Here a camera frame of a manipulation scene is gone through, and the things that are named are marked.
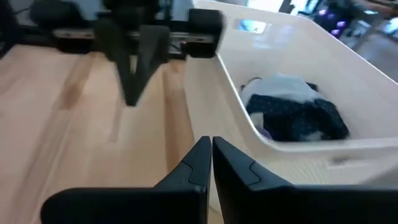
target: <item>navy polka dot cloth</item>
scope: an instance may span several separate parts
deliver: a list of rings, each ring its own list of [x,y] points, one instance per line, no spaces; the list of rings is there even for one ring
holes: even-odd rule
[[[336,106],[326,100],[298,103],[252,95],[246,109],[249,114],[263,113],[264,128],[276,141],[334,140],[349,134]]]

